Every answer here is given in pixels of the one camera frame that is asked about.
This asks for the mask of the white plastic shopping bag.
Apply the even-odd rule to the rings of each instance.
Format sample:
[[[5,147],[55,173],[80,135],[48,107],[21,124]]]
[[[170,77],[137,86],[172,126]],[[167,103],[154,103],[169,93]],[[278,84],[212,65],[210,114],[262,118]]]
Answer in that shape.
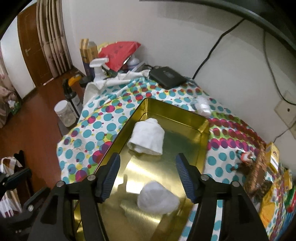
[[[15,157],[4,157],[1,159],[1,174],[5,175],[5,193],[1,196],[1,217],[8,218],[22,212],[22,206],[16,190],[14,181],[9,178],[16,173],[15,168],[22,168],[22,164]]]

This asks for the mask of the white cloth under tablecloth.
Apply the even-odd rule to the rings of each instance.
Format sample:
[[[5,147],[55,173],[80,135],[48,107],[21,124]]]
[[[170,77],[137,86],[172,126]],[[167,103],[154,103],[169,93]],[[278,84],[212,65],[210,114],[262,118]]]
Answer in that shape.
[[[123,84],[130,83],[131,80],[137,79],[139,77],[148,77],[150,70],[143,70],[141,72],[131,72],[119,73],[114,78],[107,78],[106,80],[94,80],[86,85],[84,96],[83,96],[83,106],[93,99],[95,96],[102,94],[102,92],[107,89],[107,87],[113,87]]]

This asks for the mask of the gold metal tin tray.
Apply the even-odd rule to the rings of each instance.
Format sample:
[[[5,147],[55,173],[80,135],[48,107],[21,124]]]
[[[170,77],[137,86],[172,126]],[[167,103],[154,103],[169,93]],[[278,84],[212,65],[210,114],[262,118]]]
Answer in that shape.
[[[164,129],[160,156],[139,154],[127,142],[134,125],[155,118]],[[175,158],[183,153],[191,165],[204,168],[209,138],[209,121],[196,113],[153,98],[144,99],[125,123],[102,159],[106,164],[112,153],[121,158],[119,173],[110,197],[98,208],[109,240],[178,240],[193,204],[186,197]],[[137,198],[145,184],[157,181],[180,201],[169,214],[140,210]]]

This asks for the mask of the green red box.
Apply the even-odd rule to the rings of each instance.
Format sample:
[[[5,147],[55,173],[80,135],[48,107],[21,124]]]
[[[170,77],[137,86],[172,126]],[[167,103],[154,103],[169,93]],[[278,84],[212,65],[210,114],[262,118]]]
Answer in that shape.
[[[295,186],[288,192],[287,199],[285,201],[285,209],[288,213],[293,212],[295,208]]]

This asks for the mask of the beige curtain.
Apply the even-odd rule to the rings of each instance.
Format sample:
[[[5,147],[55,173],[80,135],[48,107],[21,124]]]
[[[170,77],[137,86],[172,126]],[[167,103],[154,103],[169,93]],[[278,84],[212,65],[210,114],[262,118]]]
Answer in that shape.
[[[37,1],[36,21],[44,57],[53,78],[56,78],[72,67],[64,30],[61,1]]]

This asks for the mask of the white wall socket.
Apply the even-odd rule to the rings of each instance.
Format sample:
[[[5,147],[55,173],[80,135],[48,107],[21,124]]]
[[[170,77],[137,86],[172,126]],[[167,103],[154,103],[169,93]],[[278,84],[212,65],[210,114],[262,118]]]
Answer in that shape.
[[[287,128],[289,128],[290,132],[295,138],[295,105],[292,105],[285,100],[281,100],[274,108],[274,111],[287,126]]]

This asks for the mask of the white spray bottle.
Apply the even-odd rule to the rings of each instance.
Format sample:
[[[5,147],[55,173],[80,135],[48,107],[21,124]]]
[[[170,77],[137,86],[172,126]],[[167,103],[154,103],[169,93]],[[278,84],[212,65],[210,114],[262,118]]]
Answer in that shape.
[[[89,65],[90,68],[94,69],[93,81],[104,80],[107,77],[102,68],[103,66],[106,65],[107,62],[109,62],[109,59],[107,57],[96,58],[90,62],[90,65]]]

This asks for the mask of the yellow cigarette box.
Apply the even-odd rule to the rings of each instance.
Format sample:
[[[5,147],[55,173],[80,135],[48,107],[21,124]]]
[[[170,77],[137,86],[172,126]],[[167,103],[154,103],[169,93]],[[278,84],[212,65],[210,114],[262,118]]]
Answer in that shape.
[[[277,173],[280,163],[280,151],[273,142],[266,145],[265,160],[270,170],[273,173]]]

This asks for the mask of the small white round bottle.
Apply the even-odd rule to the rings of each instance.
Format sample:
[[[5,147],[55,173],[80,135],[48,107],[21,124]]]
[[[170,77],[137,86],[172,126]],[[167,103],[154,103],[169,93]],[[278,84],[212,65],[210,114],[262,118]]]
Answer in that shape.
[[[136,66],[138,66],[139,63],[139,59],[137,59],[137,57],[134,54],[132,54],[126,64],[128,70],[132,71]]]

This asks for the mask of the clear plastic bundle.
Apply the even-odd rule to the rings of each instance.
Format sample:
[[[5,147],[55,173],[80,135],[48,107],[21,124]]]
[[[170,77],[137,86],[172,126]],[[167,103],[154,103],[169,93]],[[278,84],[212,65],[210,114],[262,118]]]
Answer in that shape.
[[[194,111],[206,118],[211,116],[211,108],[210,105],[204,97],[198,96],[192,99],[191,101],[191,107],[194,109]]]

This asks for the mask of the white towel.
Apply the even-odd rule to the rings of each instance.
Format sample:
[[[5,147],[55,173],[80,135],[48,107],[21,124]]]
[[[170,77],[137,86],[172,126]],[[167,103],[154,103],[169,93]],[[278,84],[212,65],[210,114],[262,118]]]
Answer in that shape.
[[[155,118],[138,121],[127,142],[130,150],[139,154],[161,156],[163,154],[165,131]]]
[[[144,212],[167,214],[178,209],[179,198],[157,181],[143,186],[137,198],[137,206]]]

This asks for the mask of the chibi doll keychain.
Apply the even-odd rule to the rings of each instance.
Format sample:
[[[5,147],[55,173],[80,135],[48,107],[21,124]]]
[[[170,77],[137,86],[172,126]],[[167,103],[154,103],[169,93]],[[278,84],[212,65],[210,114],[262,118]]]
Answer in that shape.
[[[230,170],[240,172],[245,176],[248,175],[255,162],[252,152],[236,150],[236,156],[239,159],[239,163],[236,163],[234,166],[232,166]]]

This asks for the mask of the brown patterned snack packet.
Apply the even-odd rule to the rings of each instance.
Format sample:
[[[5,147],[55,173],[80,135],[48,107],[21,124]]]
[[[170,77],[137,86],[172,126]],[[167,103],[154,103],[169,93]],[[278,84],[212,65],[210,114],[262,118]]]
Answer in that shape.
[[[247,195],[250,198],[254,198],[257,202],[262,202],[264,196],[266,196],[273,185],[272,181],[265,179],[266,172],[265,146],[263,143],[260,143],[258,155],[250,168],[244,184],[244,190]]]

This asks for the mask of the yellow orange snack packet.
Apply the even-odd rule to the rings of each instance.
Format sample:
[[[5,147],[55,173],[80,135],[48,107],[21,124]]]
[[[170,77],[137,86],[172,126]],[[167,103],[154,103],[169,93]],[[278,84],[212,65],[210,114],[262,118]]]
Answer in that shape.
[[[295,208],[293,212],[288,213],[285,209],[285,201],[289,190],[295,185],[292,182],[290,169],[285,169],[274,180],[270,178],[267,180],[272,181],[273,185],[261,202],[259,216],[267,232],[271,232],[273,226],[280,228],[286,217],[292,217]]]

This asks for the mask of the tan cardboard box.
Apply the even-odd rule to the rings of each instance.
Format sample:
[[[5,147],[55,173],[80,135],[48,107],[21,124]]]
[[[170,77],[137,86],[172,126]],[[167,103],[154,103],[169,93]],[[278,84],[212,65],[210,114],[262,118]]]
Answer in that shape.
[[[97,45],[88,38],[81,39],[79,49],[86,75],[94,77],[94,68],[90,67],[90,62],[98,56]]]

